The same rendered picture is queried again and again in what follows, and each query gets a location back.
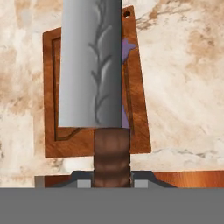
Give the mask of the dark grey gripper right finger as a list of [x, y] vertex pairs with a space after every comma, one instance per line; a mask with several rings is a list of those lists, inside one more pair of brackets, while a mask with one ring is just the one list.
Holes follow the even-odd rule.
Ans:
[[132, 171], [131, 177], [134, 188], [174, 188], [174, 185], [158, 179], [152, 171]]

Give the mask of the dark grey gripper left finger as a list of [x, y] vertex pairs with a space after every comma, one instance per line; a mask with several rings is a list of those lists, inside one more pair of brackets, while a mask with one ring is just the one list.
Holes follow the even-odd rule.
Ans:
[[48, 177], [49, 187], [77, 187], [79, 180], [92, 182], [91, 171], [73, 171], [70, 175], [58, 175]]

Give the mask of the knife with brown wooden handle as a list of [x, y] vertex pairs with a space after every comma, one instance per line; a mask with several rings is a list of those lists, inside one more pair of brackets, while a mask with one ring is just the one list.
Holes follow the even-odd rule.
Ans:
[[94, 130], [94, 187], [130, 186], [122, 0], [63, 0], [59, 126]]

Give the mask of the orange-brown wooden drawer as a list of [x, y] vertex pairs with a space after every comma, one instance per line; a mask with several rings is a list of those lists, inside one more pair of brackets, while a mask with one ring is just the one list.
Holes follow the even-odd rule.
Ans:
[[[178, 188], [224, 188], [224, 171], [166, 171], [155, 176]], [[49, 176], [35, 176], [36, 188], [47, 188]], [[79, 180], [78, 188], [89, 188], [92, 182]]]

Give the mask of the brown wooden cutting board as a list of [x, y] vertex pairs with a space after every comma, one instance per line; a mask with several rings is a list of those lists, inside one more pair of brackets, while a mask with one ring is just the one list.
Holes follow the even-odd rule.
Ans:
[[[49, 158], [85, 157], [94, 152], [92, 128], [59, 126], [61, 27], [43, 35], [45, 155]], [[122, 8], [122, 39], [137, 44], [133, 7]], [[144, 83], [138, 49], [122, 63], [122, 106], [129, 121], [130, 151], [151, 150]]]

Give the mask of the purple cutting tool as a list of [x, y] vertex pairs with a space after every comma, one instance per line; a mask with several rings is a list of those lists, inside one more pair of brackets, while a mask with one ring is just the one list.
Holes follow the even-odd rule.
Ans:
[[[122, 40], [122, 62], [125, 62], [130, 55], [130, 51], [135, 49], [137, 46], [131, 44], [126, 38]], [[125, 109], [122, 110], [122, 126], [125, 129], [130, 127], [128, 118], [125, 113]]]

